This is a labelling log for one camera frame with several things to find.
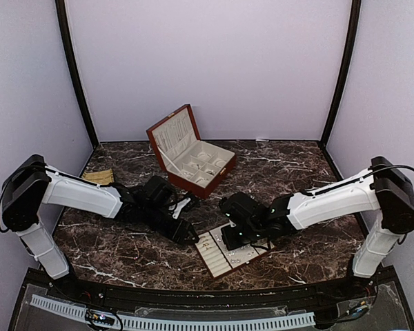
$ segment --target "white backdrop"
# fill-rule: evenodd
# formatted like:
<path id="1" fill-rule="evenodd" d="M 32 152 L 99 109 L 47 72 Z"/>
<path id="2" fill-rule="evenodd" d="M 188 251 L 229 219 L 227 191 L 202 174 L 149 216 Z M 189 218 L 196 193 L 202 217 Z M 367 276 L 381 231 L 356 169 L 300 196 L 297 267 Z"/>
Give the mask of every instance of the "white backdrop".
<path id="1" fill-rule="evenodd" d="M 349 0 L 68 1 L 101 141 L 191 103 L 203 139 L 319 139 Z"/>

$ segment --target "wooden jewelry box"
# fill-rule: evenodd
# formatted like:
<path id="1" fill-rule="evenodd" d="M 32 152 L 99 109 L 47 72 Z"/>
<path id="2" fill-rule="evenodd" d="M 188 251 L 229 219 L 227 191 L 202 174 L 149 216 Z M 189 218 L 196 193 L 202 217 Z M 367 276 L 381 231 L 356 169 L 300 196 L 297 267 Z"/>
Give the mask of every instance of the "wooden jewelry box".
<path id="1" fill-rule="evenodd" d="M 200 198 L 207 198 L 235 166 L 235 153 L 201 140 L 190 105 L 146 132 L 169 182 Z"/>

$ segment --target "red wooden box exterior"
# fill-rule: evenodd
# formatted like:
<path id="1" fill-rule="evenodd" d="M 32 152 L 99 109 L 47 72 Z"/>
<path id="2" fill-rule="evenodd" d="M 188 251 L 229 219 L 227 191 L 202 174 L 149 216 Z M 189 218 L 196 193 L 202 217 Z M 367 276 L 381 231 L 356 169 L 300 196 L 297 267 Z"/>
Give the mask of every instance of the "red wooden box exterior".
<path id="1" fill-rule="evenodd" d="M 195 183 L 192 183 L 191 181 L 182 178 L 180 176 L 177 176 L 176 174 L 173 174 L 166 169 L 166 164 L 164 163 L 164 160 L 161 156 L 161 153 L 158 150 L 157 142 L 155 141 L 155 138 L 153 137 L 152 131 L 156 128 L 158 128 L 163 123 L 167 122 L 170 118 L 175 116 L 177 113 L 187 109 L 188 115 L 190 117 L 190 121 L 192 122 L 193 130 L 195 131 L 195 136 L 198 140 L 201 140 L 201 137 L 199 136 L 198 127 L 195 122 L 195 118 L 193 116 L 192 107 L 190 105 L 184 105 L 180 108 L 178 108 L 176 111 L 174 111 L 172 114 L 168 115 L 165 119 L 162 119 L 158 123 L 156 123 L 154 126 L 147 129 L 147 136 L 149 137 L 150 144 L 152 145 L 152 148 L 155 152 L 155 155 L 157 156 L 159 166 L 161 169 L 168 174 L 168 180 L 173 185 L 182 188 L 186 191 L 191 191 L 194 195 L 196 195 L 199 198 L 207 199 L 211 192 L 221 183 L 221 181 L 225 178 L 225 176 L 235 167 L 236 164 L 236 154 L 230 159 L 229 162 L 224 166 L 224 168 L 221 170 L 221 172 L 205 187 L 201 187 L 199 185 L 196 185 Z"/>

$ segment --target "white wall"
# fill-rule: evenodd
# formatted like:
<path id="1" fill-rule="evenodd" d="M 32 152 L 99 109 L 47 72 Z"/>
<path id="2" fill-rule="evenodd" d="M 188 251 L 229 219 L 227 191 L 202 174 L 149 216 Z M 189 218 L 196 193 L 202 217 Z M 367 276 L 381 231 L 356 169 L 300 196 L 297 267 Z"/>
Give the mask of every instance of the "white wall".
<path id="1" fill-rule="evenodd" d="M 70 82 L 55 2 L 0 1 L 0 189 L 31 154 L 77 174 L 91 153 Z M 53 229 L 59 208 L 42 217 Z M 17 236 L 0 234 L 0 330 L 7 330 L 31 262 Z"/>
<path id="2" fill-rule="evenodd" d="M 350 8 L 349 0 L 68 1 L 99 138 L 147 139 L 148 127 L 191 103 L 204 139 L 319 139 Z"/>
<path id="3" fill-rule="evenodd" d="M 414 166 L 414 0 L 363 2 L 328 149 L 345 177 L 377 155 Z M 386 263 L 395 265 L 414 314 L 414 232 Z"/>

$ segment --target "black frame pole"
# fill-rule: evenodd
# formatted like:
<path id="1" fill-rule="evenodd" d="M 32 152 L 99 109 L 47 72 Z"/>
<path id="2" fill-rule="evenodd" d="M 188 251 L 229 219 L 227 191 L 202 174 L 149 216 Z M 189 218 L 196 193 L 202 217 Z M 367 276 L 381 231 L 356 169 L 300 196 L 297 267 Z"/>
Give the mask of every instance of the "black frame pole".
<path id="1" fill-rule="evenodd" d="M 346 34 L 344 55 L 340 65 L 339 76 L 337 78 L 336 89 L 334 91 L 333 100 L 331 101 L 330 111 L 326 119 L 324 132 L 320 139 L 320 143 L 326 147 L 331 136 L 334 123 L 336 121 L 337 111 L 339 110 L 340 101 L 344 93 L 346 78 L 350 68 L 351 56 L 353 55 L 354 42 L 356 38 L 357 25 L 359 23 L 361 0 L 353 0 L 351 3 L 350 21 L 348 23 L 348 32 Z"/>
<path id="2" fill-rule="evenodd" d="M 66 55 L 66 61 L 68 62 L 70 78 L 74 86 L 75 96 L 78 101 L 81 116 L 83 117 L 84 125 L 88 132 L 90 142 L 93 148 L 99 145 L 97 133 L 90 117 L 88 104 L 84 97 L 83 86 L 81 86 L 81 79 L 78 73 L 77 62 L 75 61 L 74 49 L 72 47 L 72 39 L 70 38 L 70 31 L 68 25 L 68 16 L 66 14 L 66 5 L 64 0 L 55 0 L 57 7 L 58 23 L 60 26 L 61 39 L 63 40 L 64 54 Z"/>

